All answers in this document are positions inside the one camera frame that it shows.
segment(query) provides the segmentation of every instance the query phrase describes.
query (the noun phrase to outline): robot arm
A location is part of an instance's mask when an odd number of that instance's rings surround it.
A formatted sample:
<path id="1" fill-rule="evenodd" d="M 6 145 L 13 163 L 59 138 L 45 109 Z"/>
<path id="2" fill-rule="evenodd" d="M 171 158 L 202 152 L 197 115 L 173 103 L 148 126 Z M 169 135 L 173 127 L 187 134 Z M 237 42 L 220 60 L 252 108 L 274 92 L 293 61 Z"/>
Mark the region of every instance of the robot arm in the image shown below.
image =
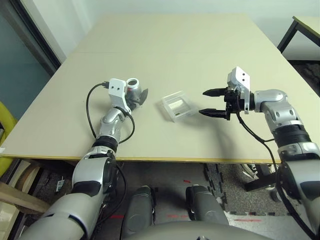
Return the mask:
<path id="1" fill-rule="evenodd" d="M 132 79 L 136 90 L 132 89 Z M 109 88 L 112 108 L 102 117 L 92 147 L 74 169 L 72 192 L 58 199 L 23 233 L 21 240 L 90 239 L 101 205 L 117 184 L 116 152 L 121 127 L 126 116 L 142 105 L 148 94 L 147 89 L 141 92 L 135 78 L 127 82 L 113 78 L 105 87 Z"/>
<path id="2" fill-rule="evenodd" d="M 312 142 L 288 96 L 280 90 L 250 92 L 250 76 L 236 67 L 228 76 L 228 87 L 205 91 L 210 97 L 224 96 L 225 110 L 207 108 L 201 114 L 230 120 L 232 113 L 254 110 L 264 113 L 281 159 L 278 182 L 287 194 L 305 207 L 313 232 L 320 230 L 320 150 Z"/>

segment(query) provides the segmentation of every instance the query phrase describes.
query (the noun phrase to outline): cable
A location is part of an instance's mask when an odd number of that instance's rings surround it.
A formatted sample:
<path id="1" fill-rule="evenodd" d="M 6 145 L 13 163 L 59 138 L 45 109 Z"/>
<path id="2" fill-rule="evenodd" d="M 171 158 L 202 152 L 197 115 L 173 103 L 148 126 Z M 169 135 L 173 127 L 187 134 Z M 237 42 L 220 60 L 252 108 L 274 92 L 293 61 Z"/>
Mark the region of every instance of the cable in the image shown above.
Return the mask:
<path id="1" fill-rule="evenodd" d="M 124 183 L 124 193 L 123 193 L 123 195 L 122 195 L 122 197 L 121 197 L 120 202 L 110 211 L 110 213 L 109 213 L 107 216 L 105 216 L 105 217 L 103 217 L 102 219 L 100 219 L 100 220 L 97 222 L 96 226 L 99 226 L 99 225 L 103 224 L 104 221 L 106 221 L 108 218 L 110 218 L 110 217 L 119 209 L 120 205 L 124 202 L 124 200 L 125 200 L 125 198 L 126 198 L 126 195 L 127 195 L 127 180 L 126 180 L 126 177 L 125 177 L 125 175 L 124 175 L 121 167 L 120 167 L 119 165 L 116 165 L 116 168 L 119 170 L 119 173 L 121 174 L 122 179 L 123 179 L 123 183 Z"/>
<path id="2" fill-rule="evenodd" d="M 293 217 L 293 219 L 296 221 L 296 223 L 302 228 L 302 230 L 308 235 L 308 237 L 312 240 L 317 240 L 317 236 L 310 230 L 310 228 L 305 224 L 305 222 L 301 219 L 295 208 L 292 206 L 291 202 L 287 199 L 280 182 L 280 171 L 276 171 L 275 175 L 275 187 L 276 190 L 279 193 L 280 198 L 282 199 L 282 202 L 290 215 Z"/>
<path id="3" fill-rule="evenodd" d="M 135 120 L 134 120 L 134 118 L 133 118 L 130 114 L 127 114 L 127 116 L 131 119 L 131 122 L 132 122 L 132 132 L 131 132 L 131 134 L 130 134 L 127 138 L 125 138 L 124 140 L 120 141 L 119 144 L 122 144 L 122 143 L 124 143 L 125 141 L 127 141 L 127 140 L 128 140 L 129 138 L 131 138 L 132 135 L 135 133 L 135 129 L 136 129 Z"/>
<path id="4" fill-rule="evenodd" d="M 86 96 L 86 102 L 85 102 L 85 109 L 86 109 L 86 116 L 88 118 L 88 122 L 89 122 L 89 126 L 92 132 L 92 135 L 94 136 L 94 138 L 97 137 L 94 127 L 91 124 L 91 120 L 90 120 L 90 114 L 89 114 L 89 98 L 90 98 L 90 94 L 93 92 L 93 90 L 95 90 L 97 87 L 99 86 L 103 86 L 103 83 L 99 83 L 97 85 L 95 85 L 93 88 L 90 89 L 90 91 L 88 92 L 88 95 Z"/>
<path id="5" fill-rule="evenodd" d="M 92 123 L 91 123 L 91 119 L 90 119 L 90 114 L 89 114 L 89 98 L 90 98 L 90 95 L 91 93 L 93 92 L 93 90 L 95 90 L 97 87 L 99 86 L 104 86 L 106 88 L 106 85 L 109 85 L 108 82 L 103 82 L 103 83 L 99 83 L 97 85 L 95 85 L 93 88 L 90 89 L 90 91 L 88 92 L 88 95 L 86 96 L 86 102 L 85 102 L 85 109 L 86 109 L 86 116 L 88 118 L 88 122 L 89 122 L 89 126 L 90 126 L 90 129 L 91 129 L 91 132 L 92 132 L 92 135 L 94 136 L 94 138 L 97 138 L 97 135 L 95 133 L 95 130 L 94 130 L 94 127 L 92 126 Z M 132 122 L 132 132 L 131 134 L 125 138 L 124 140 L 120 141 L 119 144 L 122 144 L 124 143 L 125 141 L 127 141 L 129 138 L 132 137 L 132 135 L 135 133 L 135 129 L 136 129 L 136 124 L 135 124 L 135 120 L 134 118 L 127 112 L 121 110 L 123 112 L 123 114 L 125 116 L 128 116 Z"/>
<path id="6" fill-rule="evenodd" d="M 239 105 L 239 96 L 237 96 L 236 98 L 236 103 L 237 103 L 237 108 L 238 108 L 238 112 L 236 113 L 236 116 L 240 122 L 240 124 L 244 127 L 244 129 L 250 133 L 258 142 L 260 142 L 262 145 L 265 146 L 265 148 L 268 150 L 271 159 L 272 159 L 272 163 L 274 166 L 274 170 L 275 170 L 275 187 L 279 193 L 280 198 L 282 199 L 282 202 L 285 206 L 285 208 L 288 210 L 289 214 L 293 217 L 293 219 L 296 221 L 296 223 L 301 227 L 301 229 L 308 235 L 309 238 L 311 238 L 312 240 L 317 240 L 317 236 L 310 230 L 310 228 L 305 224 L 305 222 L 301 219 L 301 217 L 299 216 L 299 214 L 297 213 L 297 211 L 295 210 L 295 208 L 292 206 L 291 202 L 287 199 L 281 182 L 280 182 L 280 171 L 277 168 L 277 164 L 274 158 L 274 155 L 271 151 L 271 149 L 266 145 L 266 142 L 271 142 L 274 139 L 269 139 L 269 140 L 263 140 L 261 137 L 259 137 L 258 135 L 256 135 L 244 122 L 244 120 L 241 118 L 240 116 L 240 105 Z"/>

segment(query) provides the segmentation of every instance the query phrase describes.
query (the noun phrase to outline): clear plastic box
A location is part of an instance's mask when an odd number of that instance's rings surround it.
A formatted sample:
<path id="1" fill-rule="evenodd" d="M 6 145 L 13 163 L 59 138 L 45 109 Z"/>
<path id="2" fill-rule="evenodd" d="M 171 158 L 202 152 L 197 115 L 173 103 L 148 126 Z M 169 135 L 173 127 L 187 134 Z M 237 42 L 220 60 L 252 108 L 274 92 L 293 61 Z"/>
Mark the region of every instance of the clear plastic box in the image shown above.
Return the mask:
<path id="1" fill-rule="evenodd" d="M 172 121 L 179 121 L 197 112 L 196 106 L 188 99 L 183 91 L 162 98 L 163 106 Z"/>

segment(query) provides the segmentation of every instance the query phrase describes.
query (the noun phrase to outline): beige tabletop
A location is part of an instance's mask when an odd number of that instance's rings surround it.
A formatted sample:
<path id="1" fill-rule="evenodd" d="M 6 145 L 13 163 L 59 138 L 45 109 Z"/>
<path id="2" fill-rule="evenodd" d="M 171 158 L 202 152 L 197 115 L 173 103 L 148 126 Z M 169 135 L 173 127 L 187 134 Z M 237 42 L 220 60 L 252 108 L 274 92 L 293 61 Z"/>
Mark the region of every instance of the beige tabletop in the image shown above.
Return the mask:
<path id="1" fill-rule="evenodd" d="M 111 78 L 138 78 L 149 95 L 133 111 L 136 132 L 117 160 L 270 163 L 268 151 L 235 115 L 231 121 L 199 113 L 172 122 L 161 99 L 184 91 L 198 109 L 224 109 L 223 97 L 202 92 L 227 86 L 239 66 L 251 75 L 251 90 L 280 89 L 299 113 L 311 139 L 320 144 L 320 99 L 277 48 L 244 14 L 107 15 L 67 58 L 1 146 L 2 155 L 79 160 L 94 138 L 86 116 L 90 88 Z M 110 108 L 101 87 L 90 100 L 95 129 Z M 247 125 L 272 138 L 263 113 L 242 113 Z M 131 131 L 127 120 L 124 139 Z M 269 144 L 278 158 L 277 146 Z"/>
<path id="2" fill-rule="evenodd" d="M 293 19 L 320 38 L 320 17 L 318 16 L 293 16 Z"/>

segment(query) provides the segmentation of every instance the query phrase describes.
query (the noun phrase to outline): black table leg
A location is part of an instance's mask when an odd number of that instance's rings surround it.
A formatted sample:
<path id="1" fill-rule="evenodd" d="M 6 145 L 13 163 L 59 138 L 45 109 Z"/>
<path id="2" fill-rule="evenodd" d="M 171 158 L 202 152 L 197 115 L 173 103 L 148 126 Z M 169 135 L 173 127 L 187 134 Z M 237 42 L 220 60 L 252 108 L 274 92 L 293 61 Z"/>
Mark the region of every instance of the black table leg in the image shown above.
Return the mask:
<path id="1" fill-rule="evenodd" d="M 298 25 L 298 23 L 295 20 L 293 20 L 293 23 L 289 27 L 288 31 L 286 31 L 284 37 L 282 38 L 281 42 L 279 43 L 279 45 L 277 47 L 279 49 L 280 53 L 283 53 L 283 51 L 286 49 L 286 47 L 290 43 L 291 39 L 296 34 L 296 32 L 297 32 L 296 26 L 297 25 Z"/>
<path id="2" fill-rule="evenodd" d="M 262 176 L 257 180 L 248 182 L 244 185 L 244 188 L 247 192 L 267 188 L 274 186 L 276 183 L 276 173 L 271 173 L 266 176 Z"/>

